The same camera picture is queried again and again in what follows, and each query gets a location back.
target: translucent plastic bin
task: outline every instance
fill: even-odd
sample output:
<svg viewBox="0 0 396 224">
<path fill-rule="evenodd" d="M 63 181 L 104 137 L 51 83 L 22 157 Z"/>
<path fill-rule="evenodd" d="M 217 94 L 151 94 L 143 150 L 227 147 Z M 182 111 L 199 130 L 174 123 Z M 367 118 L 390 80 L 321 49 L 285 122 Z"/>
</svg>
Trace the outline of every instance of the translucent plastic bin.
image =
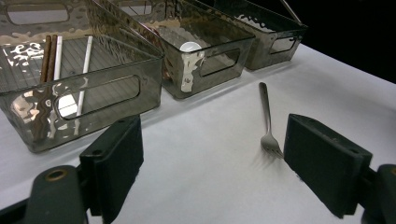
<svg viewBox="0 0 396 224">
<path fill-rule="evenodd" d="M 40 82 L 46 35 L 63 37 L 61 72 Z M 0 1 L 0 46 L 0 106 L 32 152 L 160 105 L 163 54 L 91 0 Z"/>
<path fill-rule="evenodd" d="M 281 2 L 296 17 L 289 5 Z M 206 10 L 256 36 L 245 64 L 249 70 L 290 61 L 308 29 L 299 20 L 291 20 L 246 0 L 214 0 L 211 7 Z"/>
<path fill-rule="evenodd" d="M 125 11 L 133 29 L 164 52 L 163 86 L 175 98 L 187 98 L 241 76 L 254 35 L 207 13 L 199 2 L 109 2 Z"/>
</svg>

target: silver fork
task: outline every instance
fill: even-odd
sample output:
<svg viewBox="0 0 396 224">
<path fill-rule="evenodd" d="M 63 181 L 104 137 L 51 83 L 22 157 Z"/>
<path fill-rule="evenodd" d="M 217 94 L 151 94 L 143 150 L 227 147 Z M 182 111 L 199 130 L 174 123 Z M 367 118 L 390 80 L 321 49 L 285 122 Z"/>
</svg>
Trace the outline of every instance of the silver fork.
<svg viewBox="0 0 396 224">
<path fill-rule="evenodd" d="M 272 136 L 271 132 L 271 114 L 267 85 L 261 82 L 259 88 L 262 96 L 262 108 L 264 109 L 264 116 L 267 124 L 267 134 L 261 139 L 262 150 L 278 159 L 283 159 L 283 152 L 280 150 L 279 143 Z"/>
</svg>

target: bin handle cutout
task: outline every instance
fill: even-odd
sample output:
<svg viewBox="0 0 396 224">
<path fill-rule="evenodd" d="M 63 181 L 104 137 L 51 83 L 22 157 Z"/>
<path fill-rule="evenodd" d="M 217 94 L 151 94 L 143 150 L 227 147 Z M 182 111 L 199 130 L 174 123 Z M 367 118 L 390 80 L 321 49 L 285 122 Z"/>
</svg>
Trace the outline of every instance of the bin handle cutout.
<svg viewBox="0 0 396 224">
<path fill-rule="evenodd" d="M 67 8 L 61 3 L 11 5 L 6 8 L 7 17 L 16 25 L 30 25 L 68 21 Z"/>
</svg>

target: chopstick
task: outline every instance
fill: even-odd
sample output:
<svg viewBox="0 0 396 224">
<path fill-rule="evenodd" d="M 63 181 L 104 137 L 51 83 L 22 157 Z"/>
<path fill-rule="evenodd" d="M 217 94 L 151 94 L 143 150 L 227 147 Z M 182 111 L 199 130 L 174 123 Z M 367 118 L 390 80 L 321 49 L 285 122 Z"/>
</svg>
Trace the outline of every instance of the chopstick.
<svg viewBox="0 0 396 224">
<path fill-rule="evenodd" d="M 50 44 L 50 54 L 49 54 L 49 70 L 47 73 L 47 79 L 46 82 L 52 81 L 53 80 L 53 74 L 55 70 L 55 61 L 56 61 L 56 45 L 58 43 L 58 36 L 53 35 L 51 44 Z"/>
<path fill-rule="evenodd" d="M 58 35 L 57 43 L 56 43 L 55 70 L 53 74 L 53 80 L 58 80 L 61 75 L 62 46 L 63 46 L 63 38 L 61 35 Z M 49 114 L 49 120 L 50 120 L 49 138 L 54 138 L 56 133 L 56 127 L 55 127 L 56 114 L 53 109 Z"/>
<path fill-rule="evenodd" d="M 88 43 L 87 43 L 87 50 L 85 51 L 85 60 L 84 60 L 84 67 L 82 69 L 82 73 L 85 74 L 88 72 L 88 68 L 90 65 L 90 58 L 91 58 L 91 49 L 92 49 L 92 36 L 88 36 Z M 78 111 L 76 116 L 80 116 L 82 113 L 82 105 L 84 103 L 85 91 L 81 91 L 78 96 Z M 74 135 L 78 135 L 79 130 L 79 119 L 75 120 L 76 128 L 74 131 Z"/>
<path fill-rule="evenodd" d="M 40 83 L 53 80 L 54 68 L 56 61 L 57 35 L 46 36 L 46 46 L 44 47 L 43 63 L 41 66 Z M 47 137 L 48 120 L 50 109 L 46 101 L 51 96 L 51 88 L 45 87 L 43 92 L 37 92 L 37 110 L 39 113 L 35 116 L 33 138 L 34 142 L 42 141 Z"/>
<path fill-rule="evenodd" d="M 40 83 L 44 83 L 47 81 L 47 73 L 48 73 L 49 61 L 50 61 L 50 48 L 51 48 L 51 38 L 50 35 L 47 35 L 46 46 L 44 47 L 43 63 L 41 64 Z"/>
<path fill-rule="evenodd" d="M 55 71 L 53 75 L 53 80 L 58 80 L 61 75 L 62 44 L 63 44 L 63 39 L 60 35 L 58 35 L 57 44 L 56 44 Z"/>
</svg>

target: table surface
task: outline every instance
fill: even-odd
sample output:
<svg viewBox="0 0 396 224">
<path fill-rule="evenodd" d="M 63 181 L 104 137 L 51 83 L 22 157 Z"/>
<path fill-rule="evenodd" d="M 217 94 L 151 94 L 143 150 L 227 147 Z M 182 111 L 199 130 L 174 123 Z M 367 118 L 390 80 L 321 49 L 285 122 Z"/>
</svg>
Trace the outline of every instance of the table surface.
<svg viewBox="0 0 396 224">
<path fill-rule="evenodd" d="M 259 83 L 268 86 L 273 135 L 283 149 L 290 113 L 317 119 L 374 156 L 396 163 L 396 85 L 305 45 L 293 59 L 141 115 L 145 161 L 114 223 L 361 223 L 333 216 L 282 160 L 261 151 Z M 0 112 L 0 209 L 29 197 L 50 167 L 79 164 L 100 133 L 32 154 Z M 101 223 L 90 217 L 91 223 Z"/>
</svg>

